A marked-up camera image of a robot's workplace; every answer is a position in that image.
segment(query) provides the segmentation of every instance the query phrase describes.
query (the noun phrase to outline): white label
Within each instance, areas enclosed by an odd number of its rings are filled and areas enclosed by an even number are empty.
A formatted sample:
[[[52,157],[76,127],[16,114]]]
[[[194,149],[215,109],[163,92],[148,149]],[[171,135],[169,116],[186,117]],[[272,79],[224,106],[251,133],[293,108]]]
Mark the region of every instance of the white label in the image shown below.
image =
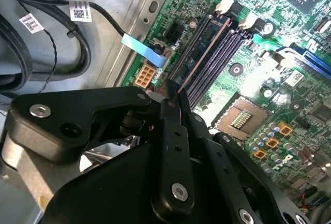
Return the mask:
[[[44,30],[43,26],[37,21],[37,19],[29,13],[19,20],[32,34]]]
[[[88,2],[69,2],[72,21],[92,22],[91,8]]]
[[[313,39],[310,39],[306,45],[306,49],[308,49],[312,53],[316,53],[318,47],[319,47],[319,44]]]
[[[304,75],[302,75],[300,72],[295,70],[292,72],[292,74],[286,79],[285,83],[287,83],[289,86],[294,87],[300,82],[300,80],[304,78]]]

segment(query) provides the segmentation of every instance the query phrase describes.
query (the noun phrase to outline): blue ram slot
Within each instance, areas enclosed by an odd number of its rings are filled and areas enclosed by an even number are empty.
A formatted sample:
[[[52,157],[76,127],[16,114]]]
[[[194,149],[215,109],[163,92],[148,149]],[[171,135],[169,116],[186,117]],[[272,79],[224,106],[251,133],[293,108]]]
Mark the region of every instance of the blue ram slot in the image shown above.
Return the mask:
[[[307,49],[300,47],[291,48],[302,55],[302,57],[298,57],[299,60],[331,81],[331,67],[327,63],[323,62],[319,57]]]

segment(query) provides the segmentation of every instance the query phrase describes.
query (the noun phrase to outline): metal screw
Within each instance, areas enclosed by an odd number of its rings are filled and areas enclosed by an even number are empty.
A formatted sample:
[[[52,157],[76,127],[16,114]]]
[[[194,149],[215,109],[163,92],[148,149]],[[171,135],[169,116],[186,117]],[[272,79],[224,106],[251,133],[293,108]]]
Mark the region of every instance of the metal screw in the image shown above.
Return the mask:
[[[295,215],[295,217],[301,224],[306,224],[305,220],[300,215]]]
[[[146,99],[146,97],[143,95],[143,94],[137,94],[137,96],[139,97],[139,98],[141,98],[141,99],[143,99],[143,100],[145,100]]]
[[[195,118],[198,122],[202,122],[202,119],[201,119],[200,116],[196,115],[194,118]]]
[[[37,118],[46,118],[52,113],[51,109],[48,106],[42,104],[32,105],[29,111],[31,115]]]
[[[245,224],[254,224],[253,217],[245,209],[241,208],[239,210],[239,215]]]
[[[171,186],[171,192],[173,196],[181,202],[185,202],[188,198],[188,193],[186,188],[179,183],[175,183]]]
[[[226,135],[223,135],[223,139],[224,139],[225,141],[227,141],[227,142],[230,142],[230,139],[229,139],[228,136],[226,136]]]

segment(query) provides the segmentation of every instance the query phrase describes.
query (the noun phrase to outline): green circuit board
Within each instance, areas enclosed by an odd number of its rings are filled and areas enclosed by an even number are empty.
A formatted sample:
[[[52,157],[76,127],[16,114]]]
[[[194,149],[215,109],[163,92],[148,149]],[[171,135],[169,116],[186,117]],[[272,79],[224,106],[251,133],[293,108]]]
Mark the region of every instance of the green circuit board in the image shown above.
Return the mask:
[[[247,132],[241,139],[236,135],[232,137],[257,164],[270,166],[270,177],[297,202],[306,188],[331,176],[331,82],[298,61],[282,70],[275,69],[275,61],[266,59],[261,54],[265,51],[273,53],[280,48],[296,44],[331,65],[329,29],[317,32],[323,20],[328,18],[331,0],[304,0],[299,3],[298,0],[235,1],[243,6],[235,18],[236,21],[240,22],[249,12],[253,12],[266,23],[270,23],[272,31],[264,35],[255,34],[254,45],[250,42],[240,47],[197,104],[194,112],[201,115],[207,125],[218,131],[221,130],[219,125],[222,118],[229,116],[229,110],[239,99],[263,110],[266,117],[260,117],[261,122],[256,124],[253,131]],[[161,42],[173,49],[167,65],[157,68],[151,80],[156,91],[161,89],[194,36],[195,30],[190,28],[189,22],[195,19],[197,23],[201,23],[204,17],[213,14],[220,2],[221,0],[165,0],[144,41],[147,45]],[[176,43],[169,44],[165,33],[174,21],[179,23],[183,30]],[[135,85],[145,63],[145,58],[136,56],[123,86]],[[231,66],[236,63],[243,66],[243,73],[234,77],[230,71]],[[259,116],[257,112],[252,114],[247,111],[244,114],[250,121],[254,114]],[[273,148],[263,146],[260,151],[265,155],[259,159],[254,156],[255,152],[251,150],[250,144],[271,123],[283,123],[291,131],[288,135],[275,132],[274,138],[279,144]],[[284,147],[289,143],[295,148],[295,152],[289,152]],[[309,148],[315,160],[308,158],[307,153],[305,156],[308,160],[305,160],[298,153],[304,148]],[[281,164],[272,159],[275,154],[282,159]]]

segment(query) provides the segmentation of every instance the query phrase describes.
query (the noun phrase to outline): motherboard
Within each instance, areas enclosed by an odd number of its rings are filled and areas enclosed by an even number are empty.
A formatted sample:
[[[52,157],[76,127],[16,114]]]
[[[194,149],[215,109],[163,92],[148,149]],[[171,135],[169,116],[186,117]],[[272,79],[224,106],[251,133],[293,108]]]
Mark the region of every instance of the motherboard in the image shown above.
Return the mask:
[[[210,132],[235,139],[302,206],[331,177],[331,0],[165,0],[123,86],[185,88]]]

